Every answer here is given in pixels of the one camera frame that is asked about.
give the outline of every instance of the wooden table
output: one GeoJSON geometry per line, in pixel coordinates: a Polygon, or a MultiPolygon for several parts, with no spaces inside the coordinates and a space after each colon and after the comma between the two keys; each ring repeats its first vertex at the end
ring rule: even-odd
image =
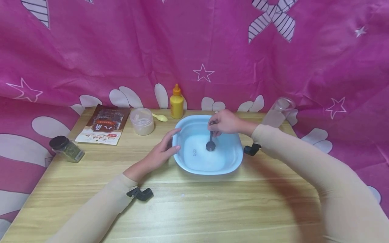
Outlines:
{"type": "MultiPolygon", "coordinates": [[[[71,131],[75,138],[93,108],[71,131]]],[[[128,121],[118,146],[80,143],[83,160],[69,163],[56,156],[1,243],[44,242],[117,174],[141,160],[178,122],[155,120],[155,130],[138,136],[128,121]]],[[[213,114],[187,111],[185,116],[213,114]]],[[[238,113],[260,123],[264,114],[238,113]]],[[[284,122],[280,128],[295,136],[284,122]]],[[[241,136],[242,144],[251,145],[241,136]]],[[[321,242],[320,204],[315,189],[282,162],[262,152],[244,155],[242,165],[221,176],[193,175],[169,160],[144,179],[154,197],[133,200],[103,242],[321,242]]]]}

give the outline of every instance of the plastic container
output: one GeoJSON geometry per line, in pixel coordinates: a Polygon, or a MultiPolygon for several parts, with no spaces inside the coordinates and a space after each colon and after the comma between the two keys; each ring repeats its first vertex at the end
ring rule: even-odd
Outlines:
{"type": "Polygon", "coordinates": [[[286,97],[278,98],[262,120],[262,124],[279,128],[295,107],[296,105],[291,99],[286,97]]]}
{"type": "Polygon", "coordinates": [[[149,135],[154,130],[154,120],[152,119],[152,113],[149,109],[133,109],[130,113],[130,120],[138,135],[149,135]]]}
{"type": "Polygon", "coordinates": [[[57,154],[64,154],[69,162],[78,163],[85,155],[85,152],[77,144],[65,136],[51,139],[49,145],[57,154]]]}
{"type": "Polygon", "coordinates": [[[174,119],[180,119],[184,115],[184,97],[181,95],[181,89],[175,84],[173,95],[170,97],[170,116],[174,119]]]}
{"type": "Polygon", "coordinates": [[[208,151],[207,128],[210,115],[190,115],[177,123],[181,131],[173,136],[172,145],[181,146],[174,155],[177,164],[184,170],[198,175],[222,175],[236,170],[243,159],[239,134],[223,133],[214,138],[215,150],[208,151]]]}

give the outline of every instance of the arm sleeve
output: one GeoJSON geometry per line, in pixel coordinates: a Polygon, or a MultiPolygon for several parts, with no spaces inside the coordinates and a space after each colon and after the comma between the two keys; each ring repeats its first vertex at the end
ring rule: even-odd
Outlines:
{"type": "Polygon", "coordinates": [[[131,202],[127,192],[137,183],[123,174],[115,177],[65,223],[47,243],[98,243],[131,202]]]}
{"type": "Polygon", "coordinates": [[[316,188],[328,243],[389,242],[388,218],[350,167],[270,126],[259,125],[252,139],[316,188]]]}

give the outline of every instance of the dark spoon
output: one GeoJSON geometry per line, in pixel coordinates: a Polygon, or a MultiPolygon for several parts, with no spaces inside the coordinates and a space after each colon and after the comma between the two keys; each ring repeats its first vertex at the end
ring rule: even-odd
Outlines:
{"type": "MultiPolygon", "coordinates": [[[[211,121],[209,124],[210,125],[213,125],[215,124],[216,122],[214,121],[211,121]]],[[[210,132],[210,138],[209,138],[209,142],[205,145],[205,148],[209,151],[209,152],[212,152],[216,149],[216,144],[214,141],[212,141],[213,139],[213,136],[214,136],[214,131],[211,131],[210,132]]]]}

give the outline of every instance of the black jar lid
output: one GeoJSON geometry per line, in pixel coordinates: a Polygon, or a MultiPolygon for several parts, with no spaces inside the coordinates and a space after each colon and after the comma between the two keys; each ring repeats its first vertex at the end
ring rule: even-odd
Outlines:
{"type": "Polygon", "coordinates": [[[57,136],[50,140],[49,145],[55,150],[63,149],[66,145],[69,144],[69,139],[65,136],[57,136]]]}

